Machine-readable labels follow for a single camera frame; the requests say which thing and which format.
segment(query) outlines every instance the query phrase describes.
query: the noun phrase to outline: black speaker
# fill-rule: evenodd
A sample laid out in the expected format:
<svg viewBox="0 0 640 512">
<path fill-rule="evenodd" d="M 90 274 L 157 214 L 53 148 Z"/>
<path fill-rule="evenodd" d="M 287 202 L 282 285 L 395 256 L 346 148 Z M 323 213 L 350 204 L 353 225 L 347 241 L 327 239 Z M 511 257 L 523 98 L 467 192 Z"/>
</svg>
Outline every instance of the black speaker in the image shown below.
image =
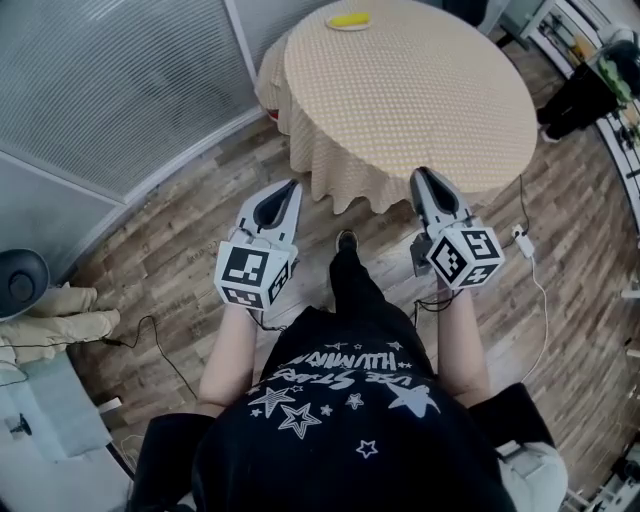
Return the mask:
<svg viewBox="0 0 640 512">
<path fill-rule="evenodd" d="M 0 252 L 0 322 L 20 315 L 47 291 L 49 267 L 37 252 Z"/>
</svg>

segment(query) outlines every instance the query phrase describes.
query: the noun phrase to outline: black shoe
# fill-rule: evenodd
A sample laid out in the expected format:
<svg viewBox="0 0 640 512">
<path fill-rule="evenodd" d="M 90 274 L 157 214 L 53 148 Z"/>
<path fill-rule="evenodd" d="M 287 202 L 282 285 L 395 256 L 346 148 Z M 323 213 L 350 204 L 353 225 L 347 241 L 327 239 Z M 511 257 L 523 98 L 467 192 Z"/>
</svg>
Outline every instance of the black shoe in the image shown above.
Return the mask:
<svg viewBox="0 0 640 512">
<path fill-rule="evenodd" d="M 345 249 L 358 250 L 358 237 L 350 229 L 343 229 L 336 237 L 336 253 Z"/>
</svg>

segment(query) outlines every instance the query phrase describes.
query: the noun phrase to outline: black cable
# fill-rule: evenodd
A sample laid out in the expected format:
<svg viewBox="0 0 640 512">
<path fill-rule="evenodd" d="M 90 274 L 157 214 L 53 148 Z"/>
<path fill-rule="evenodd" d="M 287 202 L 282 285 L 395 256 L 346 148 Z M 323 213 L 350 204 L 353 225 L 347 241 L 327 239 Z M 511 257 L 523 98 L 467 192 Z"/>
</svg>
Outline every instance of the black cable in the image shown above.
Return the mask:
<svg viewBox="0 0 640 512">
<path fill-rule="evenodd" d="M 14 384 L 20 384 L 21 382 L 27 382 L 29 380 L 29 374 L 25 372 L 22 368 L 20 368 L 17 364 L 10 363 L 9 361 L 0 361 L 0 363 L 8 364 L 13 366 L 16 370 L 22 373 L 22 380 L 15 380 L 13 382 L 7 382 L 6 384 L 0 384 L 0 388 L 4 388 L 5 386 L 13 386 Z"/>
<path fill-rule="evenodd" d="M 171 359 L 169 359 L 167 357 L 167 355 L 164 353 L 164 350 L 162 350 L 162 347 L 160 346 L 160 342 L 158 341 L 158 326 L 156 325 L 156 319 L 153 318 L 151 315 L 143 316 L 140 319 L 140 322 L 138 322 L 138 335 L 140 334 L 140 324 L 142 324 L 142 321 L 145 318 L 149 318 L 151 320 L 151 324 L 153 325 L 153 332 L 154 332 L 154 336 L 155 336 L 156 345 L 158 345 L 158 350 L 160 350 L 160 354 L 162 355 L 162 357 L 164 357 L 165 361 L 171 365 L 171 368 L 173 368 L 173 371 L 176 372 L 178 374 L 178 376 L 182 379 L 182 382 L 184 382 L 184 385 L 187 386 L 189 391 L 191 391 L 191 394 L 193 395 L 193 398 L 195 398 L 197 400 L 198 399 L 198 395 L 193 390 L 193 388 L 189 385 L 189 383 L 187 382 L 187 379 L 184 378 L 184 376 L 176 368 L 176 365 L 174 365 L 171 362 Z M 134 347 L 135 347 L 136 343 L 138 343 L 138 337 L 137 336 L 136 336 L 136 342 L 133 344 Z"/>
<path fill-rule="evenodd" d="M 160 342 L 158 341 L 158 326 L 156 325 L 155 318 L 153 318 L 153 316 L 151 316 L 151 315 L 143 316 L 138 321 L 136 339 L 133 342 L 133 345 L 129 345 L 128 343 L 125 343 L 123 341 L 115 340 L 115 339 L 111 339 L 111 338 L 100 338 L 100 339 L 97 339 L 97 340 L 89 340 L 89 341 L 62 341 L 60 343 L 51 343 L 49 345 L 9 345 L 9 344 L 5 344 L 3 346 L 12 347 L 12 348 L 49 348 L 49 347 L 55 347 L 55 346 L 58 346 L 58 345 L 76 345 L 76 344 L 83 344 L 84 345 L 86 343 L 98 343 L 98 342 L 100 342 L 100 343 L 104 343 L 105 345 L 111 345 L 113 347 L 125 346 L 125 347 L 129 347 L 129 348 L 133 349 L 138 344 L 138 342 L 140 341 L 140 334 L 141 334 L 141 331 L 142 331 L 142 322 L 144 322 L 146 319 L 151 320 L 151 324 L 153 325 L 153 332 L 154 332 L 154 336 L 155 336 L 155 342 L 156 342 L 156 345 L 158 346 L 158 350 L 160 350 L 160 354 L 167 361 L 167 363 L 169 363 L 171 365 L 171 368 L 173 368 L 173 371 L 176 372 L 176 374 L 182 379 L 182 381 L 184 382 L 185 386 L 187 386 L 187 388 L 189 389 L 189 391 L 191 392 L 193 397 L 197 400 L 198 399 L 198 395 L 195 393 L 193 388 L 189 385 L 189 383 L 187 382 L 187 379 L 184 378 L 184 376 L 180 373 L 180 371 L 176 368 L 176 366 L 171 362 L 171 360 L 164 353 L 164 350 L 162 350 L 162 346 L 160 346 Z M 26 382 L 29 379 L 29 375 L 22 368 L 20 368 L 19 366 L 15 365 L 13 363 L 10 363 L 8 361 L 0 361 L 0 363 L 10 364 L 11 366 L 14 366 L 16 369 L 20 370 L 22 372 L 22 374 L 24 375 L 24 379 L 19 380 L 19 381 L 15 381 L 15 382 L 9 382 L 7 384 L 0 384 L 0 388 L 4 387 L 4 386 L 11 386 L 12 384 L 18 384 L 19 382 Z"/>
<path fill-rule="evenodd" d="M 524 183 L 522 179 L 522 174 L 520 174 L 519 178 L 520 178 L 520 206 L 522 207 L 522 213 L 524 214 L 524 218 L 526 220 L 525 222 L 526 227 L 524 228 L 522 235 L 526 235 L 529 233 L 529 228 L 531 227 L 531 219 L 529 218 L 527 209 L 524 206 Z M 511 247 L 515 243 L 515 241 L 516 239 L 511 237 L 511 240 L 506 245 L 502 246 L 502 250 L 506 249 L 507 247 Z"/>
<path fill-rule="evenodd" d="M 253 321 L 255 323 L 257 323 L 260 326 L 260 329 L 262 329 L 263 331 L 280 331 L 280 332 L 284 332 L 284 330 L 287 328 L 284 325 L 279 325 L 278 327 L 269 327 L 267 325 L 264 325 L 264 311 L 260 312 L 260 320 L 258 320 L 256 318 L 256 316 L 253 314 L 253 311 L 247 310 L 249 312 L 249 316 L 251 318 L 253 318 Z"/>
<path fill-rule="evenodd" d="M 414 327 L 418 326 L 418 313 L 421 308 L 430 313 L 440 313 L 441 311 L 444 311 L 449 306 L 451 306 L 453 299 L 455 299 L 458 295 L 460 295 L 460 293 L 462 293 L 462 290 L 457 290 L 451 295 L 451 297 L 444 300 L 437 300 L 433 302 L 429 302 L 424 299 L 415 300 L 413 302 L 413 326 Z M 436 306 L 436 309 L 430 309 L 430 307 L 432 306 Z"/>
</svg>

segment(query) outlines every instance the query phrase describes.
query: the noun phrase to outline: tablecloth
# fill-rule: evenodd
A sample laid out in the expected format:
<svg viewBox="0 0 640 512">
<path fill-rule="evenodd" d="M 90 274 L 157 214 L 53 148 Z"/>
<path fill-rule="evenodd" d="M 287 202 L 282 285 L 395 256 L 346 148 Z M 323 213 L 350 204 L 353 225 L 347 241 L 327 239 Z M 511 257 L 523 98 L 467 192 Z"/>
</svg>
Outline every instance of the tablecloth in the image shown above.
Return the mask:
<svg viewBox="0 0 640 512">
<path fill-rule="evenodd" d="M 340 32 L 333 15 L 367 11 L 371 26 Z M 410 0 L 343 0 L 269 49 L 256 94 L 279 110 L 291 167 L 311 172 L 315 200 L 341 213 L 359 196 L 374 212 L 410 197 L 419 166 L 463 193 L 503 187 L 528 164 L 535 110 L 516 68 L 463 21 Z"/>
</svg>

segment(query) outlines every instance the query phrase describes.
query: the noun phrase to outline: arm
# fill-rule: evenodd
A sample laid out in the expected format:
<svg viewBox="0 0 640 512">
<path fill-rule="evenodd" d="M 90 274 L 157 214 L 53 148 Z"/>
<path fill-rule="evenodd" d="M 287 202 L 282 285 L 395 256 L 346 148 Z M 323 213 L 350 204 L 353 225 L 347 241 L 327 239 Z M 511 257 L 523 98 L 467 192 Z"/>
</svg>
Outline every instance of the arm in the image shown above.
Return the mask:
<svg viewBox="0 0 640 512">
<path fill-rule="evenodd" d="M 439 300 L 451 291 L 444 289 Z M 465 407 L 491 398 L 489 372 L 473 310 L 471 292 L 463 290 L 444 311 L 438 313 L 438 376 L 442 386 Z"/>
<path fill-rule="evenodd" d="M 249 311 L 227 304 L 200 380 L 199 402 L 205 410 L 228 407 L 251 387 L 255 349 L 256 323 Z"/>
</svg>

